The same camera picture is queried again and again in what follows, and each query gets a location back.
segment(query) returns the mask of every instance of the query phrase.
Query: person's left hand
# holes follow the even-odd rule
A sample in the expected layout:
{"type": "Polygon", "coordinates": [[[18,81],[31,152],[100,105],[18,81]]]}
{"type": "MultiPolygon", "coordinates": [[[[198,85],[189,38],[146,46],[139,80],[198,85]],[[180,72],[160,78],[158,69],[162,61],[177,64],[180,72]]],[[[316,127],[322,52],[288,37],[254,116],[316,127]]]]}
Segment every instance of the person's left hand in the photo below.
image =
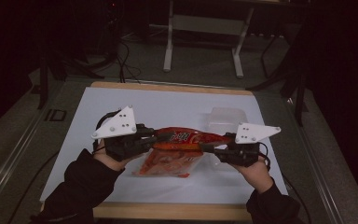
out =
{"type": "MultiPolygon", "coordinates": [[[[104,141],[103,139],[101,140],[100,144],[98,145],[97,148],[101,148],[104,147],[104,141]]],[[[141,155],[132,157],[132,158],[128,158],[124,161],[115,161],[112,157],[108,156],[106,154],[106,150],[103,148],[101,150],[98,150],[95,152],[94,154],[94,159],[97,161],[102,162],[104,165],[106,165],[107,167],[109,167],[110,169],[114,170],[114,171],[121,171],[122,169],[125,168],[125,166],[127,165],[127,163],[129,163],[130,161],[132,161],[133,159],[136,159],[138,157],[140,157],[141,155]]]]}

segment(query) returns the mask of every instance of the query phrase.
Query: human hand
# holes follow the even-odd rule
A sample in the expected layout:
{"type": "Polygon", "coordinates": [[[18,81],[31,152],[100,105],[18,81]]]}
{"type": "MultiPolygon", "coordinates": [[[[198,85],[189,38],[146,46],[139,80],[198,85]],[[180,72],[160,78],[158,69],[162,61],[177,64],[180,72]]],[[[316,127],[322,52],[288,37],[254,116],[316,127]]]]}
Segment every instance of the human hand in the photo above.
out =
{"type": "Polygon", "coordinates": [[[101,142],[97,148],[102,148],[102,149],[98,150],[94,153],[94,159],[97,161],[100,161],[101,163],[103,163],[104,165],[106,165],[107,167],[109,167],[110,169],[112,169],[114,171],[121,171],[122,169],[125,168],[127,163],[129,163],[133,159],[136,159],[141,156],[141,155],[138,155],[138,156],[134,156],[134,157],[128,158],[123,161],[116,161],[112,157],[110,157],[106,154],[103,139],[101,140],[101,142]]]}
{"type": "Polygon", "coordinates": [[[258,157],[258,161],[249,167],[230,165],[238,170],[245,180],[260,194],[270,189],[274,183],[271,176],[269,176],[269,169],[263,157],[258,157]]]}

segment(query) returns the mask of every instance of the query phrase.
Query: red plastic package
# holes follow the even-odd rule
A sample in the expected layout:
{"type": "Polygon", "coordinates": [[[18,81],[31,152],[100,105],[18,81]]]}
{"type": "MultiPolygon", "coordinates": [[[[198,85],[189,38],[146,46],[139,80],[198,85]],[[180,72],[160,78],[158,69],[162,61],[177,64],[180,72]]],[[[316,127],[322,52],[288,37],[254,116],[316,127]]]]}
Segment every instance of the red plastic package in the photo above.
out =
{"type": "Polygon", "coordinates": [[[188,177],[201,159],[199,144],[226,145],[231,139],[215,133],[194,129],[169,127],[156,130],[155,135],[169,135],[169,140],[156,142],[135,175],[177,175],[188,177]]]}

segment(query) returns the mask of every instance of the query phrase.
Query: gray carpet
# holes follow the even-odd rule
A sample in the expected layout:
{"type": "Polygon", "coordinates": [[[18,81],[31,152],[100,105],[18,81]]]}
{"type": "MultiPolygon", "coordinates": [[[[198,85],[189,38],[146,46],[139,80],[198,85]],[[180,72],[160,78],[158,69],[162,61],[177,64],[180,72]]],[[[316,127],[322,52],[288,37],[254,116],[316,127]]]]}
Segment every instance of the gray carpet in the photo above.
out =
{"type": "MultiPolygon", "coordinates": [[[[250,36],[245,40],[241,52],[242,67],[245,78],[235,77],[234,65],[231,61],[230,39],[225,39],[225,45],[201,44],[183,35],[176,39],[177,43],[173,48],[172,71],[162,71],[165,46],[161,36],[164,32],[156,31],[151,41],[146,44],[138,41],[129,35],[125,43],[129,46],[130,54],[127,60],[128,67],[124,68],[124,75],[127,81],[131,82],[158,82],[176,83],[183,85],[202,85],[229,89],[246,89],[265,80],[259,55],[267,45],[268,40],[263,37],[250,36]]],[[[270,50],[266,60],[268,70],[280,62],[287,50],[284,40],[279,39],[270,50]]],[[[126,48],[120,46],[120,57],[125,58],[126,48]]],[[[76,112],[77,104],[81,99],[83,90],[94,80],[81,76],[75,70],[68,68],[69,77],[63,83],[50,80],[50,101],[44,110],[37,110],[38,96],[30,92],[25,94],[14,106],[0,119],[0,167],[7,160],[8,155],[17,148],[22,147],[18,163],[14,164],[14,171],[6,179],[6,185],[0,189],[0,223],[7,223],[13,216],[11,223],[26,223],[30,215],[37,214],[40,209],[39,197],[47,181],[49,172],[54,164],[50,161],[36,177],[31,187],[26,191],[37,170],[55,152],[61,148],[62,141],[71,124],[72,117],[76,112]],[[67,116],[64,121],[45,120],[50,109],[64,110],[67,116]]],[[[108,81],[118,81],[119,66],[117,63],[96,71],[106,76],[108,81]]],[[[37,83],[38,71],[30,74],[30,78],[37,83]]],[[[277,158],[280,166],[293,185],[298,189],[301,198],[304,199],[310,210],[313,223],[358,223],[358,188],[351,176],[345,161],[340,154],[339,147],[331,134],[318,106],[312,98],[311,92],[307,91],[305,104],[308,109],[303,113],[304,128],[295,129],[296,123],[287,114],[293,113],[292,107],[285,103],[278,94],[282,83],[277,83],[261,92],[256,93],[268,105],[268,110],[273,108],[275,116],[269,116],[272,112],[266,113],[266,123],[274,123],[277,126],[289,127],[289,130],[296,134],[304,135],[308,141],[305,143],[299,139],[287,139],[284,135],[277,135],[272,144],[277,147],[284,147],[280,150],[277,158]],[[309,156],[304,151],[296,151],[299,145],[306,144],[310,147],[313,159],[317,162],[317,171],[324,175],[324,179],[318,179],[308,169],[309,156]],[[303,167],[301,170],[292,167],[303,167]],[[314,187],[314,182],[325,183],[332,199],[319,195],[320,190],[314,187]],[[325,211],[324,201],[333,200],[331,210],[337,211],[335,216],[325,211]]],[[[292,189],[290,195],[296,198],[292,189]]],[[[300,216],[307,221],[304,210],[300,216]]],[[[178,221],[178,220],[109,220],[106,223],[206,223],[199,221],[178,221]]],[[[215,222],[218,224],[232,222],[215,222]]]]}

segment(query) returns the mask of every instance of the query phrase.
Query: person's right hand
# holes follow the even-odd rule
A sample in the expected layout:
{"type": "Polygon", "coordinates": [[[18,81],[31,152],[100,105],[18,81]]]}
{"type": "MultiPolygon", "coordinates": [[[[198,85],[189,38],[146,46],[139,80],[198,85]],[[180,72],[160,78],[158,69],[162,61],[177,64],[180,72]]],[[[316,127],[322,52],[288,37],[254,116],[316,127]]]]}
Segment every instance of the person's right hand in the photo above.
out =
{"type": "Polygon", "coordinates": [[[258,157],[258,161],[249,167],[230,165],[238,170],[245,177],[245,180],[260,194],[270,189],[274,183],[263,157],[258,157]]]}

